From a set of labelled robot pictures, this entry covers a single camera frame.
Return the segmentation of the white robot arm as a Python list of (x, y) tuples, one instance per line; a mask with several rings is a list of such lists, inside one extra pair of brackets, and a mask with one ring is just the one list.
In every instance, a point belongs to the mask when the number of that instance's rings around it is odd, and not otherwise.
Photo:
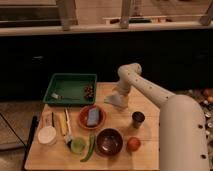
[(172, 93), (140, 76), (138, 63), (118, 69), (116, 90), (127, 95), (134, 86), (159, 109), (159, 170), (210, 171), (205, 116), (199, 103)]

